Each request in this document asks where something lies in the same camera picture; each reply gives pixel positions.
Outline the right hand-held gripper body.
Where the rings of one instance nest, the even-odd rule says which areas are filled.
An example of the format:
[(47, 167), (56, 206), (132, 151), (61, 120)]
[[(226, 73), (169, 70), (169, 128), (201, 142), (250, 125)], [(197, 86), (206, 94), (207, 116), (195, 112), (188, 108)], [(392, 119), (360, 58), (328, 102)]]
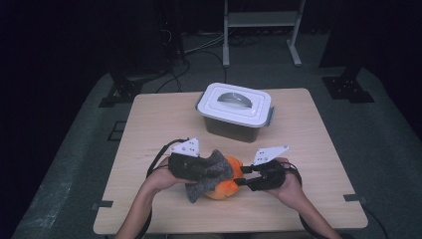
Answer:
[(253, 160), (253, 170), (260, 177), (253, 179), (253, 190), (269, 190), (280, 187), (286, 178), (284, 166), (276, 161), (276, 157), (287, 151), (287, 145), (261, 147), (257, 149)]

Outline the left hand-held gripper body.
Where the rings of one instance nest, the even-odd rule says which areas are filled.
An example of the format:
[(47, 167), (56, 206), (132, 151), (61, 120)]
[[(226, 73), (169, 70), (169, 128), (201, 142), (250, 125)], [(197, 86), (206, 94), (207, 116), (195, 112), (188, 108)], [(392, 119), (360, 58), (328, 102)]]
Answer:
[(199, 140), (187, 139), (170, 148), (168, 168), (177, 177), (190, 181), (198, 181), (206, 175), (206, 165), (200, 157)]

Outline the grey fluffy cloth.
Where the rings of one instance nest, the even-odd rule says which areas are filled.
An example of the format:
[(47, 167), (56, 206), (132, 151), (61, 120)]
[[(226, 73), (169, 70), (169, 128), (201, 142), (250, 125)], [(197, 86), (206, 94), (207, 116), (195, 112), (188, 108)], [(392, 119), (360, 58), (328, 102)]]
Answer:
[(213, 150), (209, 157), (203, 159), (210, 159), (214, 161), (214, 164), (206, 167), (206, 169), (217, 171), (218, 176), (216, 178), (206, 178), (193, 181), (193, 184), (186, 184), (186, 195), (190, 203), (195, 203), (207, 192), (213, 191), (217, 184), (233, 177), (233, 169), (230, 163), (219, 150)]

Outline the orange plush toy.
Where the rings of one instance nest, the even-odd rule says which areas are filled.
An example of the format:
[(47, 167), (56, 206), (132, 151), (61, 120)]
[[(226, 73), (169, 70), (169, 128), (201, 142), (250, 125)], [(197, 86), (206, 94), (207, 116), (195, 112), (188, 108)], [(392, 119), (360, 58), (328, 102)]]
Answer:
[(213, 191), (207, 192), (206, 196), (215, 200), (224, 200), (233, 196), (238, 190), (239, 186), (235, 183), (238, 178), (243, 178), (244, 173), (241, 170), (243, 162), (234, 156), (226, 156), (233, 169), (233, 177), (217, 184)]

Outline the grey transparent storage box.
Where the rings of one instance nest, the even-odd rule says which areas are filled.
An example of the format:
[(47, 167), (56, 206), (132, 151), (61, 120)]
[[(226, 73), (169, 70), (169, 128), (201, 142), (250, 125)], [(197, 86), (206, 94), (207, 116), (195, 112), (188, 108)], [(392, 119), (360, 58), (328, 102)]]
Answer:
[[(271, 121), (274, 108), (271, 106), (271, 113), (269, 115), (267, 126)], [(215, 119), (209, 119), (204, 117), (206, 129), (208, 132), (217, 134), (220, 136), (232, 138), (235, 140), (240, 140), (243, 142), (254, 142), (258, 137), (258, 133), (262, 127), (252, 128), (241, 125), (236, 125), (233, 123), (222, 122)]]

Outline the white lid with grey handle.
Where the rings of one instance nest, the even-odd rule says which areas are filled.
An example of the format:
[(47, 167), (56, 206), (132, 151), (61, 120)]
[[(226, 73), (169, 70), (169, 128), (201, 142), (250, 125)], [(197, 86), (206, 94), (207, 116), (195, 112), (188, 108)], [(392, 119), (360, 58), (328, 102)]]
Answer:
[(263, 91), (213, 83), (201, 96), (196, 110), (212, 120), (259, 128), (267, 124), (271, 104), (271, 96)]

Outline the person's right hand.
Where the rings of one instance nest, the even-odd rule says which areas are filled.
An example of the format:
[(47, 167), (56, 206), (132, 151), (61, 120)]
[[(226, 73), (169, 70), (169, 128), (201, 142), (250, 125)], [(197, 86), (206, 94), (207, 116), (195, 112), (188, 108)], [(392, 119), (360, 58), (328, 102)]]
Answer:
[(275, 189), (267, 190), (267, 193), (275, 196), (284, 205), (298, 210), (301, 207), (301, 200), (303, 199), (303, 191), (296, 176), (290, 172), (290, 164), (286, 158), (277, 157), (277, 162), (280, 162), (284, 169), (287, 170), (284, 183)]

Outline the person's left hand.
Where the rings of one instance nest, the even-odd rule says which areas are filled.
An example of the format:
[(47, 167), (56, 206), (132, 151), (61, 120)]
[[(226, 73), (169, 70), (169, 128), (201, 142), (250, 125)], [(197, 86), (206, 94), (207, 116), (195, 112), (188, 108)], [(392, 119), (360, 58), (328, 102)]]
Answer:
[(153, 193), (158, 193), (181, 183), (191, 184), (191, 181), (177, 178), (171, 173), (168, 169), (168, 157), (165, 157), (144, 181), (147, 190)]

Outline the black tape strip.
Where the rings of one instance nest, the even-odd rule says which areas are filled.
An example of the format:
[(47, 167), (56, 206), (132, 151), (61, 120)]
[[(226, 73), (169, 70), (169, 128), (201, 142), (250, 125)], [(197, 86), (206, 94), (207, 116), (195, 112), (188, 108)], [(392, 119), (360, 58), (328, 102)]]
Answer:
[(343, 198), (346, 202), (357, 201), (361, 204), (366, 204), (368, 202), (365, 197), (359, 196), (357, 194), (344, 194)]
[(91, 210), (98, 211), (100, 208), (111, 208), (113, 205), (112, 201), (109, 200), (102, 200), (100, 202), (96, 202), (92, 205)]

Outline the black stand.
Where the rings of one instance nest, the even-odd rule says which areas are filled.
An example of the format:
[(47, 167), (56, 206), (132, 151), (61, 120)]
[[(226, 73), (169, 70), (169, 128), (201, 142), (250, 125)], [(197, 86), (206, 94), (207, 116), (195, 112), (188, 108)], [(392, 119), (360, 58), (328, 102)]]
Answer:
[(99, 107), (111, 108), (116, 104), (132, 103), (140, 94), (143, 83), (130, 81), (125, 77), (112, 78), (112, 86), (108, 94), (102, 98)]
[(367, 29), (364, 27), (363, 0), (336, 0), (333, 28), (328, 37), (321, 68), (344, 67), (339, 76), (323, 77), (322, 81), (334, 100), (353, 104), (373, 103), (374, 99), (358, 82), (357, 76), (365, 60)]

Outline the white metal stand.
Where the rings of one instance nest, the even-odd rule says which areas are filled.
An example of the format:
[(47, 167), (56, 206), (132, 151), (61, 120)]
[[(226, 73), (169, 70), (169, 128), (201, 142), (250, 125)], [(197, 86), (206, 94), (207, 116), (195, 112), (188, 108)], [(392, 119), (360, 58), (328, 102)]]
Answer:
[(293, 33), (287, 40), (293, 63), (296, 67), (302, 64), (302, 60), (296, 48), (296, 40), (299, 34), (306, 0), (301, 0), (296, 11), (282, 12), (230, 12), (229, 0), (224, 1), (223, 20), (223, 47), (222, 65), (230, 66), (229, 30), (235, 28), (263, 28), (263, 27), (292, 27)]

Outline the black tape frame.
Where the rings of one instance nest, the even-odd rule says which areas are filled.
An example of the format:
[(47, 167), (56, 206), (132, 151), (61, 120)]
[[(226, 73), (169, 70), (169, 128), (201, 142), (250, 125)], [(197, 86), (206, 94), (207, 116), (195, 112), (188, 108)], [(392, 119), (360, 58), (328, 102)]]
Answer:
[(121, 141), (124, 133), (126, 122), (124, 120), (118, 120), (114, 123), (111, 132), (108, 135), (108, 141)]

